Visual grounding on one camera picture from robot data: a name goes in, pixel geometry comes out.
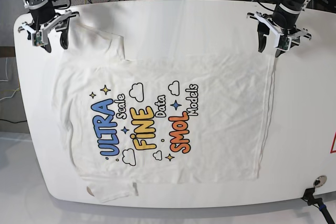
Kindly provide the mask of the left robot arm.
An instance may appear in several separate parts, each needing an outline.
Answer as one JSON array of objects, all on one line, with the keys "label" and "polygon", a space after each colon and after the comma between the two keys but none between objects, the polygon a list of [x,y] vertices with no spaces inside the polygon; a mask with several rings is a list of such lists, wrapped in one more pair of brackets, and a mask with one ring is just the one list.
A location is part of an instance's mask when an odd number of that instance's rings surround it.
[{"label": "left robot arm", "polygon": [[271,14],[260,12],[248,13],[247,17],[258,21],[258,52],[262,53],[266,48],[267,36],[275,35],[275,57],[288,52],[291,48],[299,46],[301,38],[312,39],[307,29],[299,29],[296,26],[299,15],[311,1],[315,0],[272,0],[276,6]]}]

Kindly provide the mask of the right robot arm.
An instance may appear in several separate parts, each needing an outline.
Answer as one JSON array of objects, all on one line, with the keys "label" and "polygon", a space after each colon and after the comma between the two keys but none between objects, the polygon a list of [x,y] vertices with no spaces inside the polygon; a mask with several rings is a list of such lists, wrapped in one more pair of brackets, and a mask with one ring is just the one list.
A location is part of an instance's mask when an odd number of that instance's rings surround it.
[{"label": "right robot arm", "polygon": [[29,11],[33,20],[23,22],[18,32],[26,31],[27,39],[34,47],[41,47],[48,53],[51,52],[51,44],[48,38],[52,30],[60,32],[60,45],[66,50],[69,45],[70,19],[79,16],[78,12],[69,10],[71,0],[22,0],[24,8]]}]

